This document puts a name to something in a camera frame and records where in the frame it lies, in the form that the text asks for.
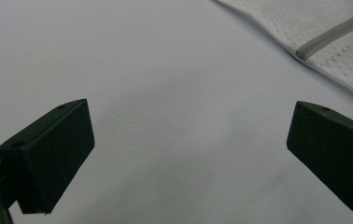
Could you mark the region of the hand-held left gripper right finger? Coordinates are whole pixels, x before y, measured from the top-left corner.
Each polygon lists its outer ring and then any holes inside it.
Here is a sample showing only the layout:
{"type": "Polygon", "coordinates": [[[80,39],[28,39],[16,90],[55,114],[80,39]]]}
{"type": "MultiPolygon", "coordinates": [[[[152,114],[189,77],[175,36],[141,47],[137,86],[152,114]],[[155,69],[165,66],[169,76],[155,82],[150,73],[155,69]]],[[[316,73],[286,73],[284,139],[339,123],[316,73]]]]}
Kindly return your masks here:
{"type": "Polygon", "coordinates": [[[353,211],[353,120],[322,105],[298,101],[288,150],[353,211]]]}

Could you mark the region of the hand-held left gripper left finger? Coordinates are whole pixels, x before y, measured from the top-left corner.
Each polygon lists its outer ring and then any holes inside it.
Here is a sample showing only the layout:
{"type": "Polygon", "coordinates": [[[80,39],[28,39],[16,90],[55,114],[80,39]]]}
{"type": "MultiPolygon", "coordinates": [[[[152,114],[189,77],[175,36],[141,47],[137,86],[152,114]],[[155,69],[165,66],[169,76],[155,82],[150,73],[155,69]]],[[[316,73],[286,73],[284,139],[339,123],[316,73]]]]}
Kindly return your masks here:
{"type": "Polygon", "coordinates": [[[2,205],[51,213],[93,148],[88,102],[53,108],[0,146],[2,205]]]}

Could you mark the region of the white mesh laundry bag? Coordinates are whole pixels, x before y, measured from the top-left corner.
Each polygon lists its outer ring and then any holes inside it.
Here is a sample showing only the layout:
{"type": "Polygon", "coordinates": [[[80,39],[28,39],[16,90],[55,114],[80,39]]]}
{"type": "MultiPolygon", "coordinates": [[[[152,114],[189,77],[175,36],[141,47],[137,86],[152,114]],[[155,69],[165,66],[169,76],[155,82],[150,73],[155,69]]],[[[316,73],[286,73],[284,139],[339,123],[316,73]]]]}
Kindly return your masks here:
{"type": "Polygon", "coordinates": [[[353,91],[353,0],[217,0],[302,63],[353,91]]]}

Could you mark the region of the white table mat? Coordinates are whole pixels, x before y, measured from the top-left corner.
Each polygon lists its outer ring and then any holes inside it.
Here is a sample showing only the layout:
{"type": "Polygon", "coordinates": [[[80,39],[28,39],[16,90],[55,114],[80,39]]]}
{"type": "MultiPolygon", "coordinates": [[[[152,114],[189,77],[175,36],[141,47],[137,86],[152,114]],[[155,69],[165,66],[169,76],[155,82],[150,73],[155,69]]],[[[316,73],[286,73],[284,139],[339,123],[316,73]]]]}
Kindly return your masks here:
{"type": "Polygon", "coordinates": [[[0,145],[82,98],[94,150],[15,224],[353,224],[286,146],[297,101],[353,93],[214,0],[0,0],[0,145]]]}

